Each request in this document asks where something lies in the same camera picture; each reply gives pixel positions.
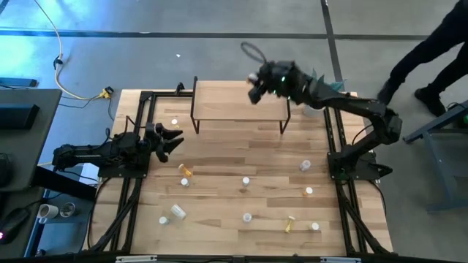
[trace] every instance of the concrete floor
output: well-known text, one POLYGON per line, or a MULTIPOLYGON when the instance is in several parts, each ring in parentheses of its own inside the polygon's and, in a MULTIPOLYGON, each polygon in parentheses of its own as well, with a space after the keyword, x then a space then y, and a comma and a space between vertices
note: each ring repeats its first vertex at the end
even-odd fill
MULTIPOLYGON (((61 30, 326 34, 320 0, 42 0, 61 30)), ((328 0, 335 34, 427 35, 455 0, 328 0)), ((0 14, 0 30, 50 29, 33 1, 10 1, 0 14)), ((102 88, 175 88, 201 80, 243 80, 256 70, 236 38, 93 38, 66 37, 66 66, 61 82, 81 96, 102 88)), ((302 70, 315 68, 333 81, 327 39, 249 39, 268 59, 296 60, 302 70)), ((418 41, 336 40, 336 51, 347 91, 375 97, 392 67, 418 41)), ((416 88, 430 83, 456 57, 458 47, 419 66, 396 93, 390 106, 404 121, 402 135, 432 119, 413 97, 416 88)), ((33 77, 39 88, 56 88, 52 61, 59 52, 55 37, 0 37, 0 75, 33 77)), ((464 77, 442 95, 445 104, 467 99, 464 77)), ((118 96, 113 102, 113 114, 118 96)), ((62 99, 66 104, 82 104, 62 99)), ((50 161, 53 149, 64 144, 98 144, 111 127, 107 102, 92 102, 83 110, 60 107, 41 162, 50 161)), ((398 142, 376 149, 379 163, 394 168, 382 179, 388 207, 388 227, 395 252, 430 259, 468 260, 468 209, 428 214, 425 206, 439 199, 434 169, 423 142, 398 142)), ((70 236, 78 226, 61 226, 70 236)), ((54 249, 50 240, 43 248, 54 249)), ((63 252, 69 252, 62 244, 63 252)))

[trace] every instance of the black cable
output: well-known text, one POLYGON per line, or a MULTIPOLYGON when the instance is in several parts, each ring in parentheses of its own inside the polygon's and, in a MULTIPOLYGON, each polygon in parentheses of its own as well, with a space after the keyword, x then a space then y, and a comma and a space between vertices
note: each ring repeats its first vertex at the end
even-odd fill
POLYGON ((109 98, 109 106, 107 107, 107 113, 109 115, 109 118, 114 121, 114 117, 112 117, 112 114, 110 114, 110 108, 112 107, 112 97, 109 98))
POLYGON ((41 198, 41 200, 34 201, 34 202, 32 202, 32 203, 30 203, 30 204, 24 206, 23 208, 27 208, 27 207, 29 207, 29 206, 31 206, 31 205, 34 205, 34 204, 38 203, 38 202, 46 202, 46 201, 48 201, 48 200, 52 200, 52 199, 54 199, 54 198, 59 197, 59 196, 62 195, 62 194, 63 194, 63 193, 57 194, 56 196, 51 197, 51 198, 41 198))
POLYGON ((29 89, 29 88, 24 88, 24 87, 19 87, 19 88, 13 88, 7 85, 0 85, 0 88, 8 88, 8 89, 29 89))
POLYGON ((364 132, 367 128, 369 128, 370 126, 372 126, 372 124, 369 124, 368 126, 364 127, 363 129, 361 129, 357 134, 356 136, 354 136, 354 138, 352 139, 352 143, 351 145, 354 145, 354 141, 356 141, 356 138, 359 136, 359 134, 361 134, 362 132, 364 132))
POLYGON ((373 181, 373 180, 368 180, 370 184, 372 184, 380 193, 380 196, 382 197, 382 204, 383 204, 383 212, 385 216, 387 216, 387 205, 385 204, 385 197, 383 196, 382 190, 380 190, 380 187, 373 181))
POLYGON ((89 180, 93 180, 93 181, 96 181, 96 182, 97 182, 97 180, 96 180, 96 179, 94 179, 94 178, 89 178, 89 177, 86 177, 86 176, 82 176, 82 175, 79 175, 79 174, 78 174, 78 173, 76 173, 76 172, 65 171, 65 170, 63 170, 63 171, 61 171, 61 172, 65 172, 65 173, 73 174, 73 175, 76 175, 76 176, 78 176, 78 177, 80 177, 80 178, 85 178, 85 179, 89 179, 89 180))
POLYGON ((139 186, 139 183, 136 182, 136 184, 133 186, 132 194, 130 194, 127 203, 125 204, 125 206, 122 207, 121 211, 117 214, 116 218, 109 226, 107 231, 103 234, 103 236, 101 236, 99 241, 89 249, 90 251, 103 251, 105 249, 112 236, 116 233, 117 229, 120 227, 120 225, 126 218, 128 212, 135 205, 137 205, 138 197, 140 196, 140 187, 141 184, 139 186))
POLYGON ((130 118, 130 116, 127 115, 127 116, 125 116, 125 128, 124 128, 124 132, 122 133, 122 136, 119 137, 119 136, 116 134, 116 135, 114 135, 113 138, 110 138, 110 130, 108 130, 109 128, 106 128, 106 130, 105 130, 106 135, 108 135, 109 138, 110 138, 111 140, 120 140, 120 139, 122 139, 122 138, 125 136, 125 134, 127 133, 127 130, 128 130, 128 128, 129 128, 129 121, 130 121, 130 122, 133 124, 133 126, 135 126, 136 128, 139 128, 139 129, 145 128, 144 126, 138 126, 137 124, 135 124, 135 122, 130 118))
POLYGON ((242 42, 241 43, 241 49, 248 57, 255 60, 256 62, 259 62, 259 63, 262 63, 262 64, 267 62, 265 54, 263 54, 263 52, 258 47, 253 45, 252 43, 245 42, 245 41, 242 42), (260 57, 257 57, 254 54, 250 53, 247 50, 247 48, 250 48, 250 49, 254 50, 255 52, 257 52, 257 54, 260 55, 260 57))
POLYGON ((72 105, 65 105, 65 104, 61 104, 61 103, 59 103, 58 105, 63 106, 63 107, 71 107, 71 108, 75 108, 75 109, 84 109, 86 106, 88 106, 89 102, 91 102, 90 99, 83 106, 72 106, 72 105))
POLYGON ((460 104, 460 103, 458 103, 458 102, 451 102, 451 103, 449 103, 448 106, 447 106, 447 109, 449 110, 450 107, 451 107, 452 105, 458 105, 458 106, 462 107, 464 110, 467 109, 465 106, 463 106, 462 104, 460 104))
POLYGON ((87 237, 87 243, 88 243, 88 249, 91 248, 91 225, 93 224, 93 214, 94 214, 94 208, 96 207, 97 203, 97 198, 99 197, 99 193, 101 190, 104 188, 105 184, 110 180, 111 178, 106 178, 101 186, 97 189, 96 196, 94 197, 94 204, 93 207, 91 208, 91 211, 89 211, 89 222, 88 222, 88 237, 87 237))

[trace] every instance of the wooden tabletop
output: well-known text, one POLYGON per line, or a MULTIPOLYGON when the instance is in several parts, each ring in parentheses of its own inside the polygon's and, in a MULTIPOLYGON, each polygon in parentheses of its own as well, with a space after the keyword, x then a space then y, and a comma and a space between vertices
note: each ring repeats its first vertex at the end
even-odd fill
POLYGON ((194 98, 195 120, 285 121, 287 101, 264 96, 258 104, 247 93, 252 84, 245 81, 197 81, 194 98))
MULTIPOLYGON (((125 115, 135 119, 140 92, 122 91, 113 134, 124 130, 125 115)), ((195 134, 190 107, 190 98, 157 99, 154 122, 173 129, 171 121, 177 119, 185 141, 173 151, 168 163, 151 157, 141 189, 132 253, 345 255, 336 189, 329 179, 325 157, 328 141, 322 112, 306 117, 303 106, 291 105, 291 121, 283 135, 278 133, 275 121, 206 121, 203 133, 195 134), (312 167, 301 172, 298 167, 305 159, 312 167), (180 184, 182 174, 177 167, 181 163, 194 174, 188 188, 180 184), (242 185, 244 176, 251 179, 247 187, 242 185), (306 187, 314 192, 303 197, 306 187), (185 220, 170 212, 175 204, 186 211, 185 220), (249 224, 242 221, 244 213, 253 215, 249 224), (170 224, 160 225, 160 216, 168 217, 170 224), (288 216, 296 218, 290 234, 284 233, 288 216), (320 231, 309 230, 312 222, 320 225, 320 231)), ((348 113, 342 113, 342 117, 350 142, 363 128, 363 119, 348 113)), ((110 180, 97 200, 92 243, 115 218, 121 184, 122 179, 110 180)), ((364 222, 391 251, 379 192, 365 181, 356 181, 356 189, 364 222)), ((350 228, 358 249, 354 224, 350 228)))

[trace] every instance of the black shoe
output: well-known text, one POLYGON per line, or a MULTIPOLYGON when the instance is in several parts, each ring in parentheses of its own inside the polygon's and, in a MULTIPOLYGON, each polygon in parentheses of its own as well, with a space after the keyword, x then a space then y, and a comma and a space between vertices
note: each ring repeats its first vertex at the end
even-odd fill
POLYGON ((439 94, 426 90, 427 88, 419 88, 415 92, 416 99, 419 99, 436 117, 445 113, 444 104, 440 101, 439 94))
POLYGON ((383 85, 382 90, 380 90, 380 92, 377 94, 377 99, 385 105, 388 105, 390 103, 390 100, 392 100, 392 97, 397 89, 397 85, 391 84, 390 81, 387 80, 383 85))

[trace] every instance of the white bottle cap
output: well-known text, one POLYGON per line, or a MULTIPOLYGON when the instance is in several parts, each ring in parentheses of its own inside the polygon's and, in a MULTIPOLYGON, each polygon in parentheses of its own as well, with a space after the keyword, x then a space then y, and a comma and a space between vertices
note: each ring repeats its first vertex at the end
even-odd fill
POLYGON ((182 178, 181 184, 182 186, 185 186, 185 187, 190 185, 189 180, 187 178, 182 178))
POLYGON ((169 219, 167 219, 165 216, 161 216, 159 218, 159 223, 160 224, 169 224, 169 219))
POLYGON ((319 229, 319 224, 317 224, 317 223, 312 223, 311 229, 312 229, 312 230, 318 230, 318 229, 319 229))
POLYGON ((244 223, 249 223, 252 220, 252 215, 249 213, 245 213, 244 216, 242 216, 242 221, 244 223))
POLYGON ((248 177, 242 178, 242 184, 244 186, 248 186, 250 183, 250 179, 248 177))
POLYGON ((182 210, 182 208, 178 205, 173 205, 171 208, 170 208, 170 211, 175 215, 177 216, 178 218, 180 219, 184 219, 187 214, 185 213, 184 210, 182 210))
POLYGON ((299 169, 302 171, 302 172, 305 172, 307 171, 311 166, 311 163, 309 160, 304 160, 301 165, 299 165, 299 169))

